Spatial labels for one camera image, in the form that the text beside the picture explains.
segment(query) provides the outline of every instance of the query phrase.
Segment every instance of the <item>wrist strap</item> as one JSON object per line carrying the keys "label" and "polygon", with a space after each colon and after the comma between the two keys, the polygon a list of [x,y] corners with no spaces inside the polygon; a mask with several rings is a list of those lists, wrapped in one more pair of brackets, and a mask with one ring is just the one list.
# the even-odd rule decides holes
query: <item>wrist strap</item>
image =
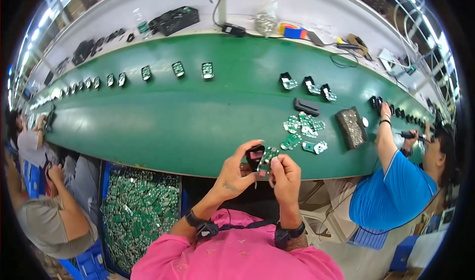
{"label": "wrist strap", "polygon": [[387,122],[387,123],[389,123],[389,126],[392,128],[391,121],[389,121],[389,120],[386,120],[386,119],[384,119],[384,120],[381,120],[381,121],[380,121],[380,125],[381,125],[381,123],[383,123],[383,122]]}

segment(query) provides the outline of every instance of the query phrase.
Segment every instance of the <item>green conveyor belt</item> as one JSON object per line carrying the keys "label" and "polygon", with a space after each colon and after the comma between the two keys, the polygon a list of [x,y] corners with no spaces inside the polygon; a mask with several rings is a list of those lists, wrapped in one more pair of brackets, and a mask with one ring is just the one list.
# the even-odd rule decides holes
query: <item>green conveyor belt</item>
{"label": "green conveyor belt", "polygon": [[[171,68],[177,61],[186,72],[181,79]],[[201,77],[204,62],[213,63],[210,81]],[[148,83],[140,73],[145,65],[152,72]],[[312,76],[316,84],[328,83],[337,100],[327,103],[303,86],[285,90],[278,79],[287,71],[298,82]],[[107,87],[107,75],[114,73],[117,79],[121,72],[127,73],[126,86]],[[327,51],[282,39],[220,34],[158,39],[104,54],[63,75],[31,103],[56,88],[96,76],[102,81],[100,89],[54,100],[57,118],[47,140],[98,158],[179,174],[216,177],[223,161],[251,139],[278,147],[288,135],[283,122],[298,114],[294,97],[319,102],[317,119],[326,124],[317,139],[303,136],[304,141],[326,141],[328,149],[322,154],[301,147],[286,152],[302,168],[303,179],[367,175],[380,166],[375,165],[374,144],[379,117],[368,103],[373,95],[433,121],[419,102],[391,81],[363,66],[339,69]],[[370,140],[347,151],[334,115],[353,105],[370,123]],[[49,109],[47,103],[34,112]],[[394,132],[418,128],[395,117],[392,126]],[[395,141],[401,146],[403,139],[395,135]],[[421,160],[418,148],[411,160]]]}

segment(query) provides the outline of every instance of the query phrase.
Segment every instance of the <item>hair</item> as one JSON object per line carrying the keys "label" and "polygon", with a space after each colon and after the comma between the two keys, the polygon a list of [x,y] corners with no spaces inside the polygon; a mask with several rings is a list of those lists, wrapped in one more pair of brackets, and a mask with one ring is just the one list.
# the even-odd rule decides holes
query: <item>hair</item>
{"label": "hair", "polygon": [[454,146],[454,129],[446,124],[440,125],[434,132],[434,138],[440,141],[440,152],[445,154],[445,167],[442,172],[440,187],[447,187],[452,181],[455,181],[455,171],[457,167],[455,158],[455,146]]}
{"label": "hair", "polygon": [[20,112],[14,110],[10,112],[7,118],[7,137],[8,139],[13,140],[13,143],[15,144],[17,148],[18,148],[18,144],[17,144],[18,133],[20,132],[20,129],[18,128],[18,125],[17,125],[18,115],[20,115]]}

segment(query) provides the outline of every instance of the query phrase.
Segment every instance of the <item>gray shirt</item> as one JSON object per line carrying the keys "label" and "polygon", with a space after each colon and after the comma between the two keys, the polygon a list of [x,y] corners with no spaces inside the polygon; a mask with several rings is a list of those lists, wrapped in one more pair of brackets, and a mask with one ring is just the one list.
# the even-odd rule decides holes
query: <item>gray shirt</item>
{"label": "gray shirt", "polygon": [[56,153],[43,141],[41,148],[38,148],[38,132],[26,130],[18,135],[18,154],[23,159],[29,161],[37,167],[43,167],[46,163],[46,156],[48,161],[53,164],[59,164],[59,159]]}
{"label": "gray shirt", "polygon": [[84,213],[89,221],[89,232],[68,241],[60,210],[63,210],[63,203],[59,196],[54,199],[28,199],[18,210],[17,218],[27,238],[38,249],[54,258],[73,258],[90,248],[99,235],[96,226]]}

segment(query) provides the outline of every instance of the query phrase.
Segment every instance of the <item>pink shirt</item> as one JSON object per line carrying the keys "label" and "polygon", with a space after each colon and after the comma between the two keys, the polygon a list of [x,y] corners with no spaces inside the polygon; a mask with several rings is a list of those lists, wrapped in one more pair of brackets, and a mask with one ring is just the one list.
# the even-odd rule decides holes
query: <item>pink shirt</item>
{"label": "pink shirt", "polygon": [[[262,219],[229,210],[232,225]],[[228,211],[211,218],[220,227]],[[185,237],[164,234],[132,268],[131,280],[147,279],[318,279],[343,280],[340,267],[313,246],[285,252],[274,246],[276,226],[220,231],[196,248]]]}

